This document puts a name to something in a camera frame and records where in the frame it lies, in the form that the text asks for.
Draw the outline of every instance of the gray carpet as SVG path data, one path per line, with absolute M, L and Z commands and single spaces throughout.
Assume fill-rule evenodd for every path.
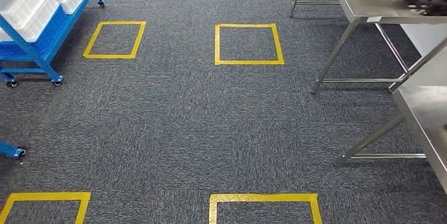
M 333 160 L 395 111 L 386 85 L 309 90 L 347 26 L 339 6 L 291 0 L 95 0 L 43 75 L 0 87 L 0 159 L 9 193 L 90 191 L 85 223 L 208 223 L 212 193 L 318 193 L 323 223 L 447 223 L 447 197 L 421 160 Z M 134 60 L 82 56 L 100 21 L 146 21 Z M 214 65 L 216 23 L 276 23 L 285 65 Z M 418 54 L 385 26 L 408 63 Z M 222 58 L 275 58 L 269 30 L 224 28 Z M 107 27 L 95 53 L 126 52 L 132 27 Z M 398 76 L 374 26 L 361 25 L 330 76 Z M 415 152 L 402 125 L 369 149 Z M 73 222 L 78 202 L 14 204 L 7 223 Z M 218 223 L 312 223 L 306 203 L 220 203 Z

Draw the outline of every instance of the stainless steel table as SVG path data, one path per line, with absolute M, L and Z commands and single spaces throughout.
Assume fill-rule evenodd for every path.
M 438 54 L 440 50 L 447 46 L 447 38 L 444 39 L 437 47 L 435 47 L 426 57 L 419 59 L 415 64 L 408 67 L 402 60 L 397 49 L 394 47 L 381 24 L 440 24 L 447 23 L 447 16 L 422 16 L 411 11 L 403 1 L 391 0 L 338 0 L 338 2 L 298 2 L 294 0 L 290 16 L 293 15 L 296 4 L 318 5 L 318 4 L 340 4 L 347 19 L 349 26 L 346 28 L 342 37 L 338 41 L 332 51 L 323 70 L 319 73 L 314 84 L 313 92 L 315 93 L 322 83 L 394 83 L 390 90 L 395 90 L 402 82 L 405 82 L 411 74 L 417 71 L 424 63 L 429 61 L 433 56 Z M 387 45 L 391 49 L 393 55 L 399 62 L 404 73 L 393 79 L 326 79 L 325 76 L 331 68 L 333 62 L 337 58 L 340 50 L 345 44 L 349 36 L 354 32 L 355 27 L 360 23 L 374 24 L 379 30 Z
M 400 113 L 335 160 L 427 158 L 447 193 L 447 50 L 420 68 L 394 93 Z M 358 154 L 389 130 L 406 120 L 424 154 Z

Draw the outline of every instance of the caster wheel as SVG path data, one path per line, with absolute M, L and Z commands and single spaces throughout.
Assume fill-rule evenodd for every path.
M 19 149 L 22 149 L 20 152 L 20 156 L 26 155 L 26 148 L 24 146 L 18 147 Z
M 17 82 L 6 82 L 6 86 L 10 88 L 15 88 L 18 86 Z

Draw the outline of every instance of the yellow tape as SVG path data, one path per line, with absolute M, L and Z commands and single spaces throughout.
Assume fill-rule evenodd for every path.
M 284 64 L 283 51 L 281 50 L 281 44 L 279 43 L 278 29 L 276 24 L 271 24 L 271 31 L 273 32 L 273 39 L 275 40 L 276 54 L 278 56 L 278 64 Z
M 93 44 L 98 38 L 99 32 L 103 25 L 140 25 L 140 28 L 135 39 L 135 43 L 130 54 L 90 54 Z M 140 46 L 141 39 L 143 37 L 144 28 L 146 27 L 145 21 L 102 21 L 96 27 L 93 32 L 92 38 L 90 39 L 87 47 L 84 51 L 84 57 L 90 59 L 133 59 L 137 55 L 138 47 Z
M 84 222 L 85 213 L 90 200 L 90 192 L 24 192 L 11 193 L 0 213 L 0 223 L 5 223 L 15 201 L 54 201 L 54 200 L 80 200 L 75 224 Z
M 221 27 L 234 27 L 234 28 L 271 28 L 273 32 L 273 39 L 275 41 L 276 60 L 221 60 L 220 59 L 220 28 Z M 276 24 L 216 24 L 215 26 L 215 42 L 214 42 L 214 64 L 221 65 L 284 65 L 283 52 L 281 50 L 281 44 L 279 42 L 278 30 Z
M 219 202 L 310 202 L 314 224 L 322 224 L 315 193 L 280 193 L 280 194 L 212 194 L 209 206 L 209 224 L 217 224 L 217 203 Z
M 215 26 L 215 38 L 214 38 L 214 64 L 220 64 L 220 28 L 219 25 Z

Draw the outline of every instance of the metal table leg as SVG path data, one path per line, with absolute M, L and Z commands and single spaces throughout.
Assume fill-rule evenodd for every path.
M 295 11 L 295 6 L 297 4 L 302 4 L 302 5 L 331 5 L 331 4 L 340 4 L 339 2 L 316 2 L 316 1 L 298 1 L 298 0 L 293 0 L 292 1 L 292 8 L 290 9 L 290 14 L 289 17 L 293 17 L 293 12 Z
M 394 92 L 397 90 L 399 86 L 402 85 L 414 72 L 418 71 L 425 63 L 427 63 L 429 60 L 431 60 L 435 55 L 437 55 L 440 51 L 442 51 L 444 48 L 447 47 L 447 38 L 445 38 L 439 45 L 437 45 L 432 51 L 429 52 L 428 55 L 419 58 L 417 62 L 415 62 L 409 69 L 407 73 L 402 74 L 399 77 L 399 82 L 395 82 L 388 89 L 391 92 Z
M 394 158 L 425 158 L 425 154 L 358 154 L 371 143 L 378 140 L 381 136 L 388 133 L 390 130 L 398 126 L 404 121 L 402 114 L 393 115 L 380 128 L 369 134 L 363 141 L 359 142 L 351 149 L 345 152 L 344 155 L 334 161 L 335 166 L 340 166 L 349 159 L 394 159 Z
M 330 55 L 329 60 L 327 60 L 326 65 L 324 66 L 324 68 L 320 72 L 320 74 L 318 75 L 317 81 L 315 82 L 314 87 L 312 88 L 312 93 L 317 92 L 318 88 L 320 87 L 320 85 L 324 79 L 324 76 L 327 74 L 327 72 L 331 68 L 332 64 L 334 63 L 334 60 L 337 58 L 337 55 L 340 53 L 340 50 L 342 49 L 346 40 L 354 32 L 357 24 L 358 24 L 358 20 L 354 20 L 352 23 L 350 23 L 349 26 L 346 28 L 345 32 L 343 33 L 342 37 L 340 38 L 340 40 L 338 40 L 338 43 L 335 46 L 334 50 L 332 51 L 332 54 Z
M 394 44 L 391 42 L 391 40 L 388 37 L 388 35 L 385 33 L 385 30 L 383 30 L 382 26 L 380 24 L 378 24 L 378 23 L 376 23 L 375 26 L 377 27 L 377 29 L 378 29 L 379 33 L 381 34 L 382 38 L 385 40 L 386 44 L 390 48 L 390 50 L 393 53 L 394 57 L 396 58 L 397 62 L 399 62 L 399 65 L 401 66 L 402 70 L 405 72 L 405 74 L 408 73 L 408 66 L 406 65 L 406 63 L 402 59 L 401 55 L 397 51 L 397 49 L 394 46 Z

